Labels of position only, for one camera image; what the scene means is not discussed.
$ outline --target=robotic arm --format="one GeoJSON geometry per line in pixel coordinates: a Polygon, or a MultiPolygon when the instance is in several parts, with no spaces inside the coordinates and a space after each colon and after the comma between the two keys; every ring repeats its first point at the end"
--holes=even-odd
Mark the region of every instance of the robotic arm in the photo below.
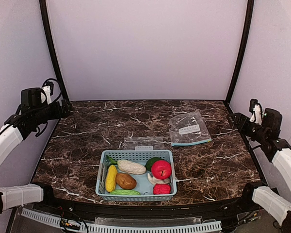
{"type": "MultiPolygon", "coordinates": [[[[285,139],[279,138],[282,115],[269,108],[263,114],[261,105],[254,99],[250,102],[249,111],[252,113],[250,119],[241,113],[229,114],[227,118],[234,129],[248,136],[251,141],[260,143],[259,147],[282,174],[291,191],[291,146],[285,139]]],[[[267,186],[248,187],[251,187],[251,191],[247,197],[263,207],[282,226],[291,211],[291,203],[267,186]]]]}
{"type": "MultiPolygon", "coordinates": [[[[31,132],[37,132],[38,137],[44,132],[49,120],[69,116],[72,109],[69,101],[62,100],[60,104],[58,101],[60,95],[51,101],[53,83],[50,80],[53,79],[46,80],[42,88],[30,88],[21,92],[21,104],[16,114],[10,116],[0,130],[0,166],[31,132]],[[41,124],[46,124],[43,130],[39,128],[41,124]]],[[[49,187],[42,184],[0,187],[0,214],[3,210],[15,206],[40,202],[47,192],[49,187]]]]}

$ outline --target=marble tabletop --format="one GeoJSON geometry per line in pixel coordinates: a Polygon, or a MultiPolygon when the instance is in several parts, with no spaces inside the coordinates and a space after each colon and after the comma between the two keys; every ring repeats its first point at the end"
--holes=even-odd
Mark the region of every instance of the marble tabletop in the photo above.
{"type": "Polygon", "coordinates": [[[73,112],[57,125],[38,165],[34,182],[51,184],[62,199],[112,205],[185,205],[239,197],[257,169],[226,107],[214,100],[123,100],[73,102],[73,112]],[[169,119],[199,110],[212,141],[170,145],[169,119]],[[171,150],[178,192],[170,201],[103,201],[95,193],[104,150],[123,150],[130,137],[160,136],[171,150]]]}

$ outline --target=black pole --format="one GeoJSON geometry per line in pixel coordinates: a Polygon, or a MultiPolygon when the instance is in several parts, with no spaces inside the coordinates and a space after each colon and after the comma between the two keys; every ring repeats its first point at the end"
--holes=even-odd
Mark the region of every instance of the black pole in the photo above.
{"type": "Polygon", "coordinates": [[[59,87],[60,87],[60,90],[62,92],[63,98],[66,100],[69,100],[68,93],[67,93],[67,90],[66,90],[66,87],[64,84],[63,76],[62,76],[62,73],[60,72],[60,68],[59,68],[59,64],[58,64],[58,60],[57,60],[57,56],[56,56],[56,51],[55,51],[55,47],[54,47],[53,37],[52,37],[51,30],[50,30],[49,15],[48,15],[46,0],[40,0],[40,10],[41,10],[41,16],[42,16],[45,37],[46,37],[47,43],[48,43],[48,51],[49,51],[50,58],[52,60],[56,79],[59,82],[59,87]]]}
{"type": "Polygon", "coordinates": [[[253,13],[253,5],[254,5],[254,0],[248,0],[246,17],[244,20],[244,26],[243,26],[243,31],[242,31],[241,45],[239,47],[238,56],[237,56],[237,60],[236,60],[235,68],[234,68],[234,73],[233,73],[232,80],[229,85],[228,93],[225,99],[225,102],[227,105],[229,105],[231,102],[231,99],[235,90],[235,86],[237,83],[237,79],[239,76],[239,72],[242,67],[243,56],[246,50],[247,40],[249,36],[251,18],[252,18],[252,13],[253,13]]]}

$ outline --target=plastic bag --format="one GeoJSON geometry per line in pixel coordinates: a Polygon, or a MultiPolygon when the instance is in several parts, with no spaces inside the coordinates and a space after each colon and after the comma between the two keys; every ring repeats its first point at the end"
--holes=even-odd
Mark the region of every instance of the plastic bag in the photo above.
{"type": "Polygon", "coordinates": [[[163,137],[127,137],[124,139],[125,150],[163,150],[163,137]]]}
{"type": "Polygon", "coordinates": [[[184,113],[169,120],[169,130],[172,146],[191,146],[211,142],[210,134],[197,110],[194,113],[184,113]]]}

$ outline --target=yellow vegetable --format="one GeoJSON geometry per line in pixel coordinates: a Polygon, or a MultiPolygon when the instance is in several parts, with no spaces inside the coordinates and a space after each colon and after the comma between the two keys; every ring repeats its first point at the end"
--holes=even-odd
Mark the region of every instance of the yellow vegetable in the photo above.
{"type": "Polygon", "coordinates": [[[111,193],[116,187],[116,175],[117,169],[114,165],[111,165],[108,169],[108,174],[106,177],[106,190],[111,193]]]}

